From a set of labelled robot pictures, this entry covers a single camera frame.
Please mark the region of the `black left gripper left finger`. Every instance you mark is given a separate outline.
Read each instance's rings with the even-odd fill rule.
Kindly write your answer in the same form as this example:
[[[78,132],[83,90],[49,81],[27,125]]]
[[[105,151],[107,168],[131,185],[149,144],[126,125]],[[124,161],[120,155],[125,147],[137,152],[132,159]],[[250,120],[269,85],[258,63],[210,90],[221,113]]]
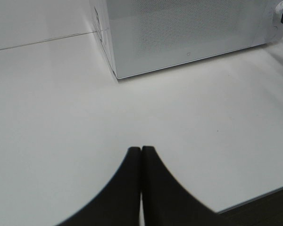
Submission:
[[[141,169],[141,149],[130,147],[105,187],[89,203],[59,225],[138,226]]]

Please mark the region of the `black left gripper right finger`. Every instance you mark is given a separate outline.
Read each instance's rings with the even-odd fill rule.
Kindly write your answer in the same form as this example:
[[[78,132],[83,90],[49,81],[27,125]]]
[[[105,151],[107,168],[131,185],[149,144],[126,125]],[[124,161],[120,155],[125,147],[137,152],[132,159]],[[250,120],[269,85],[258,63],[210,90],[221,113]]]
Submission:
[[[168,171],[155,148],[141,152],[141,191],[147,226],[218,226],[219,215],[189,194]]]

